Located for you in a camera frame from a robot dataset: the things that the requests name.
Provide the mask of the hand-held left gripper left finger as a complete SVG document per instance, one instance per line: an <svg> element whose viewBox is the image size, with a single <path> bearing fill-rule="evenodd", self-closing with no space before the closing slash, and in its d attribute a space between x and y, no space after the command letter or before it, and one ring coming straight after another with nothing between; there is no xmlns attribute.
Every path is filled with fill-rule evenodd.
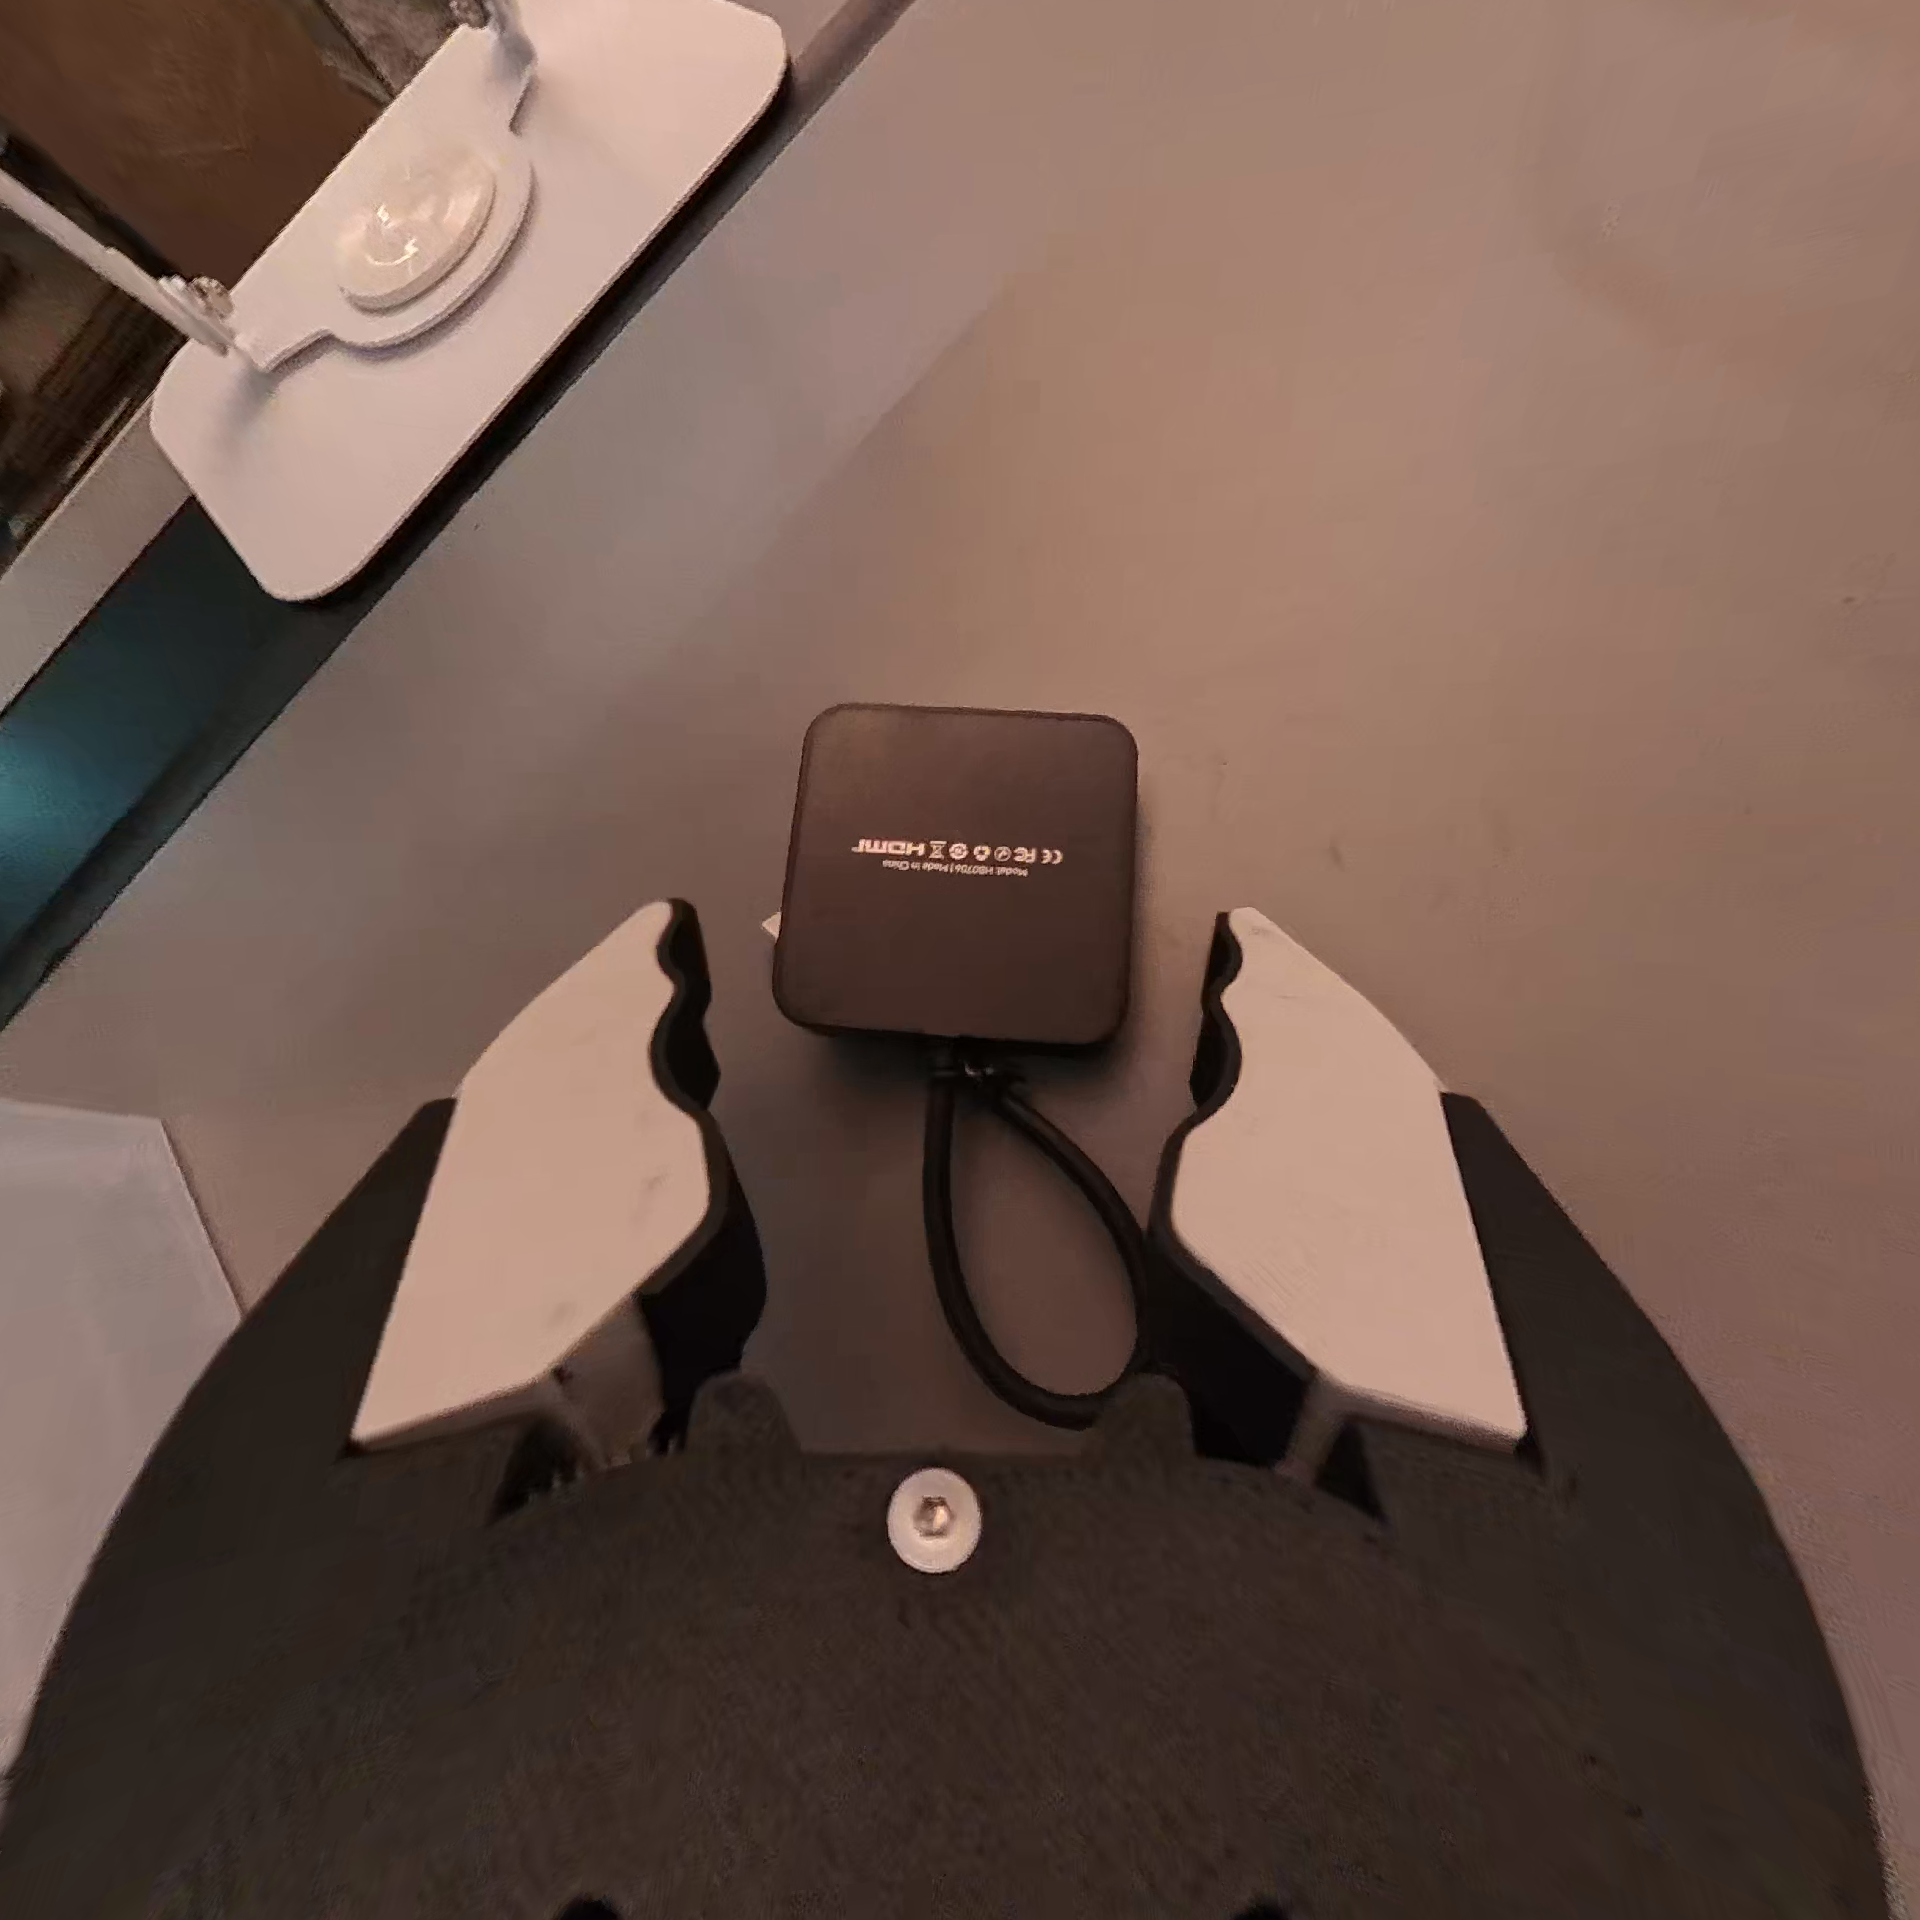
<svg viewBox="0 0 1920 1920"><path fill-rule="evenodd" d="M524 1421L588 1471L677 1453L765 1312L712 1112L692 902L635 911L458 1083L349 1431L359 1453Z"/></svg>

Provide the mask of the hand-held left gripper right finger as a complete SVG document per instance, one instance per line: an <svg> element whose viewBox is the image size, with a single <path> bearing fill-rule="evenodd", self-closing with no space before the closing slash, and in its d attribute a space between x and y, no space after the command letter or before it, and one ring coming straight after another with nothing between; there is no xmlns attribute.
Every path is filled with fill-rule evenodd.
<svg viewBox="0 0 1920 1920"><path fill-rule="evenodd" d="M1361 1426L1514 1456L1526 1410L1438 1078L1259 910L1224 910L1146 1226L1203 1453L1316 1482Z"/></svg>

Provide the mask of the black hdmi adapter box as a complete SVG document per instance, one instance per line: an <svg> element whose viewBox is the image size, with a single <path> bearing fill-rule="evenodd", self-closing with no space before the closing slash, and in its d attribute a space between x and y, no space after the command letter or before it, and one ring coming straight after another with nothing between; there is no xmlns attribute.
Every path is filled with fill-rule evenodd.
<svg viewBox="0 0 1920 1920"><path fill-rule="evenodd" d="M825 1036L1105 1048L1137 855L1139 747L1113 717L830 707L803 741L776 1007Z"/></svg>

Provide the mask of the white stand base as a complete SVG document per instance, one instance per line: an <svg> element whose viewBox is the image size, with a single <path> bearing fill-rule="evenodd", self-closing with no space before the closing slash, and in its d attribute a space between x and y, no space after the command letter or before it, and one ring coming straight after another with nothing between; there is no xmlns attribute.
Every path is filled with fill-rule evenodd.
<svg viewBox="0 0 1920 1920"><path fill-rule="evenodd" d="M259 587L361 574L754 131L781 25L723 3L467 4L150 405Z"/></svg>

